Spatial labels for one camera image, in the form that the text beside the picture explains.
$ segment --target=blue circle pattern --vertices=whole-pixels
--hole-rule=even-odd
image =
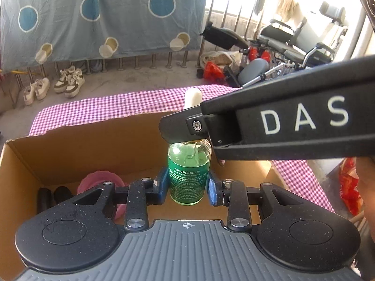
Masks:
[[[168,16],[173,12],[174,6],[173,0],[150,0],[150,9],[156,16]]]
[[[38,15],[35,9],[25,7],[19,12],[19,25],[24,31],[29,31],[35,27],[38,22]]]
[[[82,4],[82,15],[87,20],[97,20],[100,15],[99,0],[85,0]]]

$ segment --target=bag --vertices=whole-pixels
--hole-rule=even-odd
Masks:
[[[358,175],[356,173],[356,161],[354,158],[346,158],[340,166],[340,198],[345,203],[350,213],[356,216],[363,204],[363,200],[357,191]]]
[[[224,83],[225,76],[223,71],[212,61],[206,63],[204,68],[203,78],[213,83]]]

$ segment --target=bottle label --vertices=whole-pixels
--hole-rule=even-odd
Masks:
[[[183,167],[168,158],[168,167],[171,197],[181,204],[199,202],[206,189],[210,161],[199,167]]]

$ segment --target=blue fabric sheet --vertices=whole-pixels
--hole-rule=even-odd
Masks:
[[[199,48],[206,0],[1,0],[4,70]]]

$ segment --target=black cylinder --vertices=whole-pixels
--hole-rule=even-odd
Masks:
[[[73,194],[65,186],[57,187],[53,193],[56,204],[69,200],[71,197],[73,197]]]
[[[52,207],[52,192],[48,188],[40,188],[36,197],[36,213]]]

